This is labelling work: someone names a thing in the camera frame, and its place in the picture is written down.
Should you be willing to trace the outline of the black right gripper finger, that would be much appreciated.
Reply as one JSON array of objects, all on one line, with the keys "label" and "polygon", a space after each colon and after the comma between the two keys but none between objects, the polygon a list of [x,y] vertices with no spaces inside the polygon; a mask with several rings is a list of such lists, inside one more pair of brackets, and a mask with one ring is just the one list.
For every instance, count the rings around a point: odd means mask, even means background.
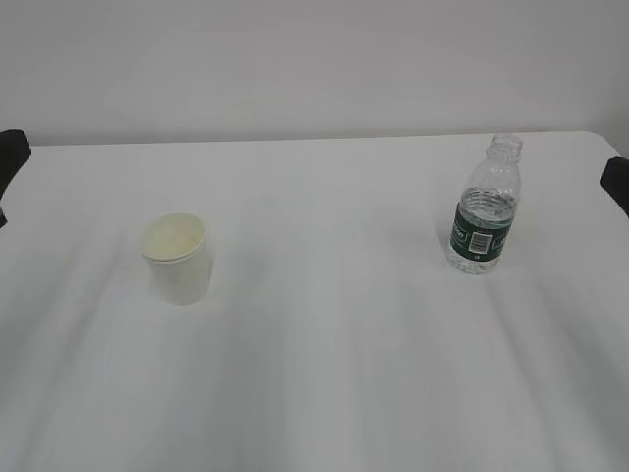
[{"label": "black right gripper finger", "polygon": [[600,185],[629,216],[629,160],[620,156],[609,159],[600,177]]}]

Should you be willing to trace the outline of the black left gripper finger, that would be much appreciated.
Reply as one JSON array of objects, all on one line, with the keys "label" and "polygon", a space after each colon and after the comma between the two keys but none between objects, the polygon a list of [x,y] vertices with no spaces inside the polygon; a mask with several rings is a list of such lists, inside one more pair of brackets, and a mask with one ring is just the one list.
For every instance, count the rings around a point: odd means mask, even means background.
[{"label": "black left gripper finger", "polygon": [[30,158],[30,145],[25,132],[9,129],[0,132],[0,198]]}]

